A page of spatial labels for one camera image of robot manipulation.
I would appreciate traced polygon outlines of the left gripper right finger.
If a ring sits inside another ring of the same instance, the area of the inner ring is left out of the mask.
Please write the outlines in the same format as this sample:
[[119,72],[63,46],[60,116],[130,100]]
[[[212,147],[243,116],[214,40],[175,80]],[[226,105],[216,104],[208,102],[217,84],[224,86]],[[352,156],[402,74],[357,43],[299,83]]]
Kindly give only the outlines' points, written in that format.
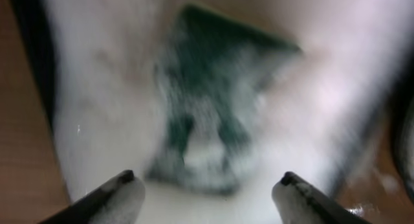
[[283,224],[369,224],[293,172],[274,185],[272,200]]

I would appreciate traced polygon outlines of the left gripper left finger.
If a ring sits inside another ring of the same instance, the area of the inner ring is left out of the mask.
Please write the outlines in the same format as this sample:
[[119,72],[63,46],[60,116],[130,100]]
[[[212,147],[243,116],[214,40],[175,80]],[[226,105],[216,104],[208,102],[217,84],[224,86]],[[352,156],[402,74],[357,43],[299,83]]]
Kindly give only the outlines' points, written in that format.
[[145,187],[133,171],[118,175],[41,224],[134,224],[145,200]]

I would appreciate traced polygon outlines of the green foamy sponge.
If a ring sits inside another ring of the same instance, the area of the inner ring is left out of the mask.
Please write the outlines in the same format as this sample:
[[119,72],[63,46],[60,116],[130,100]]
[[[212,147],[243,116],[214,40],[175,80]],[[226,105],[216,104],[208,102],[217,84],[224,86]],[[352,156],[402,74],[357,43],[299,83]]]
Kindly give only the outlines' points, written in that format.
[[146,178],[203,194],[238,190],[256,165],[261,96],[300,54],[289,39],[184,6],[155,67],[166,132]]

